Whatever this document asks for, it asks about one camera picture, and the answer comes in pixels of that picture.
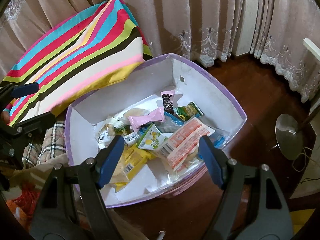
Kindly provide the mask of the green pea snack packet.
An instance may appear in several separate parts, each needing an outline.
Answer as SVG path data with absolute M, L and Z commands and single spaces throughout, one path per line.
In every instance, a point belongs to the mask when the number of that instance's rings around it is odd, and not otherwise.
M 173 110 L 183 121 L 188 121 L 193 116 L 201 117 L 204 115 L 203 111 L 194 102 L 190 102 L 186 106 L 174 107 Z

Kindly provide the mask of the pink chocolate bar packet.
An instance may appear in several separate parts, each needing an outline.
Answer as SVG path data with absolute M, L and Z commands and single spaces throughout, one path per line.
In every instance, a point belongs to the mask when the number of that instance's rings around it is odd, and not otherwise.
M 146 125 L 150 122 L 154 122 L 154 121 L 165 122 L 164 108 L 158 107 L 157 109 L 151 111 L 148 115 L 129 116 L 128 120 L 130 122 L 131 128 L 135 132 L 138 132 L 141 126 Z

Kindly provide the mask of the blue seed snack packet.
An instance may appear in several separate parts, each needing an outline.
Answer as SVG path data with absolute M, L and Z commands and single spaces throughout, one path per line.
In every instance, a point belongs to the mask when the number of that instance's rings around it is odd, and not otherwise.
M 164 112 L 165 120 L 164 122 L 156 121 L 155 125 L 162 133 L 174 133 L 176 132 L 180 127 L 184 125 L 184 121 L 180 118 Z

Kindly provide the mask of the yellow snack bag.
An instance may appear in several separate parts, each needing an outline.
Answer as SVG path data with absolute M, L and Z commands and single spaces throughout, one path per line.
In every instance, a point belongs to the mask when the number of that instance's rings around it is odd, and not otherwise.
M 109 184 L 115 191 L 122 190 L 140 172 L 144 165 L 156 156 L 136 145 L 125 146 Z

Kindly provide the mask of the plaid blanket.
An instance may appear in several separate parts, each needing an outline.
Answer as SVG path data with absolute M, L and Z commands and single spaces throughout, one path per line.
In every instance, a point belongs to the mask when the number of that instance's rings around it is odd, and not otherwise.
M 23 168 L 31 168 L 66 154 L 65 121 L 57 121 L 44 137 L 32 139 L 25 147 L 22 157 Z

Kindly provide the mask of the white nut snack packet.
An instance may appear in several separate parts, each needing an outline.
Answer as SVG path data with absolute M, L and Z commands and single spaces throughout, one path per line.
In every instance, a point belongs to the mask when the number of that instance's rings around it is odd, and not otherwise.
M 116 135 L 122 135 L 125 123 L 108 116 L 107 119 L 96 126 L 95 139 L 98 142 L 98 150 L 107 148 Z

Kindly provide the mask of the orange cracker packet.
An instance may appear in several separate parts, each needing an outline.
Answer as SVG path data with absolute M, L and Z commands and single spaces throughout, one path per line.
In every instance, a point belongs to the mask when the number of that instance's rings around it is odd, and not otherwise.
M 155 154 L 166 160 L 176 171 L 199 146 L 202 136 L 210 136 L 215 129 L 202 123 L 197 117 L 191 118 L 155 150 Z

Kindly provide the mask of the lemon green white packet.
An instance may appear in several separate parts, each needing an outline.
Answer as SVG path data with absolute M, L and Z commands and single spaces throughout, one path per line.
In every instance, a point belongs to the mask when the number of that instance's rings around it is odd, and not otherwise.
M 140 137 L 137 147 L 143 150 L 156 150 L 168 137 L 161 133 L 155 124 L 151 124 Z

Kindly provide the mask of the purple storage box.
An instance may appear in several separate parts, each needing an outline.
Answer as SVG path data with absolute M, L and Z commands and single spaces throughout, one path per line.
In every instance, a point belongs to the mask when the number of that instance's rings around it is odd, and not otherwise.
M 119 133 L 125 142 L 123 165 L 115 178 L 101 182 L 105 206 L 175 196 L 206 171 L 200 137 L 207 135 L 222 148 L 246 120 L 240 104 L 216 78 L 188 59 L 166 54 L 68 107 L 68 162 L 75 166 L 96 157 Z

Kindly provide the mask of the floor lamp base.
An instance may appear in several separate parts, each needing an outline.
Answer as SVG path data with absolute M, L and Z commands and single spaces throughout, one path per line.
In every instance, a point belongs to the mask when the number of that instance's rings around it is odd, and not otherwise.
M 275 127 L 277 145 L 283 156 L 295 160 L 303 150 L 303 136 L 298 132 L 298 122 L 288 114 L 281 114 Z

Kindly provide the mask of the pink dark candy packet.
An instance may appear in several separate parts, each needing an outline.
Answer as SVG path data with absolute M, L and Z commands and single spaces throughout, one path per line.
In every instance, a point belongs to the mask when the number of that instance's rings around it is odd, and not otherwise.
M 175 111 L 173 110 L 174 107 L 174 95 L 175 95 L 175 91 L 174 90 L 167 90 L 167 91 L 163 91 L 161 92 L 161 97 L 163 100 L 163 107 L 164 107 L 164 111 L 174 115 Z

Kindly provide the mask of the striped colourful cloth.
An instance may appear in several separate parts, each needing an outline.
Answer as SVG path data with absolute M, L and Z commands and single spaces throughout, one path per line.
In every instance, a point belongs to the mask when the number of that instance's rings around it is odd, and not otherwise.
M 39 38 L 2 85 L 37 83 L 36 93 L 12 100 L 10 126 L 40 114 L 61 114 L 88 92 L 124 81 L 152 57 L 123 0 L 109 0 L 64 20 Z

